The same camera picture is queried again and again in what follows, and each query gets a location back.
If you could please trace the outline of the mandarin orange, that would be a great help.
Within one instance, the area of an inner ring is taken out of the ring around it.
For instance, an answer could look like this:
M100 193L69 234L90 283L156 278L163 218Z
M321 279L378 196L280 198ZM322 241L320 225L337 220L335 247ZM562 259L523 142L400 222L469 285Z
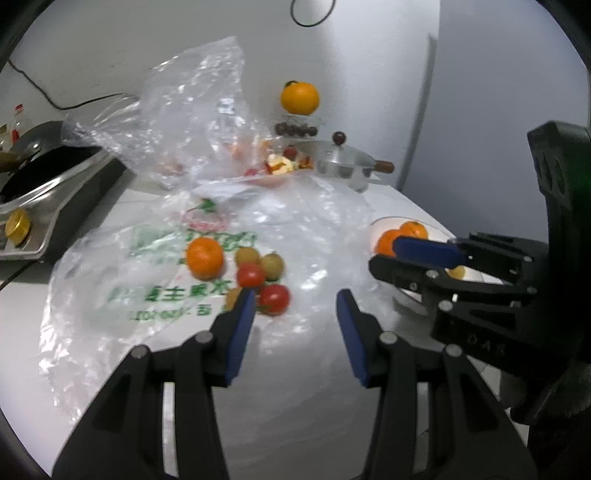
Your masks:
M185 250L185 264L190 273L199 280L217 278L224 269L223 250L212 238L193 239Z
M374 253L392 258L396 257L394 242L400 237L404 237L404 233L400 229L389 229L385 231L378 239Z
M429 239L427 228L417 221L407 221L401 225L399 230L402 236L425 240Z

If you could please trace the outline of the red cherry tomato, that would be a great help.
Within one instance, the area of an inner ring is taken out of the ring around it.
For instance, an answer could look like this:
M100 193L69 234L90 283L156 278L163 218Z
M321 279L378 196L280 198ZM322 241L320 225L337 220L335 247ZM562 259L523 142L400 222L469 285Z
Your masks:
M456 280L463 280L466 275L466 268L463 265L459 265L453 269L448 269L447 273Z
M245 263L236 272L236 282L240 288L259 289L266 284L266 273L259 264Z
M281 315L290 306L290 290L279 284L271 284L260 290L259 311L270 316Z

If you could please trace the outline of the yellow-green small fruit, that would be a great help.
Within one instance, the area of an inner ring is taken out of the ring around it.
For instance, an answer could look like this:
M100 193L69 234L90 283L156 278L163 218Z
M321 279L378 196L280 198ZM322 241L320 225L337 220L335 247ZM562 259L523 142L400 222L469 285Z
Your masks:
M240 267L247 264L259 263L260 254L256 248L242 247L235 251L235 265Z
M231 311L235 308L235 303L238 300L239 295L242 293L242 287L236 287L230 289L228 293L225 295L224 299L224 310Z
M283 258L276 252L266 254L259 260L259 266L262 267L267 281L277 281L283 275Z

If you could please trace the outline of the clear container of dark fruits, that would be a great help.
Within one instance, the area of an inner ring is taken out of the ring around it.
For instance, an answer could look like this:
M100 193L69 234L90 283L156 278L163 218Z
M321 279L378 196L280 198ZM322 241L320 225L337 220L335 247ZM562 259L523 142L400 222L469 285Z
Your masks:
M277 136L308 139L317 137L325 122L317 116L281 114L271 124Z

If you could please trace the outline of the steel saucepan with lid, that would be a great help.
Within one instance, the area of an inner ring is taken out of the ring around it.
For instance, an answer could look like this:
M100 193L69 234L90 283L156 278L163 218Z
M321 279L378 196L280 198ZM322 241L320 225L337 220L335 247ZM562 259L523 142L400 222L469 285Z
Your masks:
M367 190L374 173L393 174L394 164L376 160L371 155L346 144L346 134L338 131L331 140L308 140L294 144L298 153L311 158L315 173L348 184L358 193Z

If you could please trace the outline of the printed flat plastic bag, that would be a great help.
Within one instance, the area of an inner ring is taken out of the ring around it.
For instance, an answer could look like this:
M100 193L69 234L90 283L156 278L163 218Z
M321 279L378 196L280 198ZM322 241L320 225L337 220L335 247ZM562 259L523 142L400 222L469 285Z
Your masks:
M366 270L372 211L339 182L294 174L273 187L215 182L148 203L95 229L55 264L40 327L39 369L54 404L77 420L127 351L173 346L211 326L238 285L235 251L283 258L290 306L259 314L238 387L266 414L339 398L346 367L335 294L375 285ZM195 278L188 244L216 240L219 277Z

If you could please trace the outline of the red tomato in bag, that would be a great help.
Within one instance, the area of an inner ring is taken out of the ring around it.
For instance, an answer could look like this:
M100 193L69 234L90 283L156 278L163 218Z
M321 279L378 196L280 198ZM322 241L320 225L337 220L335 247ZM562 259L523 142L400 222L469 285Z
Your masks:
M283 150L283 156L287 159L290 159L291 161L294 161L294 159L297 158L297 149L294 147L287 147Z

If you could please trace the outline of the orange peel scraps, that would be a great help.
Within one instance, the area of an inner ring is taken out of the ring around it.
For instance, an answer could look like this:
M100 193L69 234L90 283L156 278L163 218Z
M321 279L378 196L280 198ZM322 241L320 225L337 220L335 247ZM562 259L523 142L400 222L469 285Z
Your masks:
M310 156L297 156L294 160L291 160L280 154L270 154L266 158L266 170L270 175L283 175L314 168L315 164Z

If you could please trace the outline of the large orange on container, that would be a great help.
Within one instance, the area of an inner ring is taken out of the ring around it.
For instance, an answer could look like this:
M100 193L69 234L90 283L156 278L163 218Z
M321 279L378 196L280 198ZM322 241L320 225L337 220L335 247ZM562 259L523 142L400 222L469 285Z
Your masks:
M280 105L287 113L308 116L320 107L321 97L311 83L290 81L280 93Z

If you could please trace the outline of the steel gas stove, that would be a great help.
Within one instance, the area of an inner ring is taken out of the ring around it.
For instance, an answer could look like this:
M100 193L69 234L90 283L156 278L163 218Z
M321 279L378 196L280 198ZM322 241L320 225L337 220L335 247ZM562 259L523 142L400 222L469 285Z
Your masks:
M26 194L1 204L1 260L55 260L125 172L99 151Z

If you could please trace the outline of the crumpled clear plastic bag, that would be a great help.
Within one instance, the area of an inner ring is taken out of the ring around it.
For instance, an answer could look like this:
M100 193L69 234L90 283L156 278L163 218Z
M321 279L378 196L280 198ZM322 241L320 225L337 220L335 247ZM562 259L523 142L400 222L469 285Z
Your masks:
M167 190L263 175L273 135L245 101L243 69L235 37L187 49L154 67L139 96L68 115L62 141L99 147Z

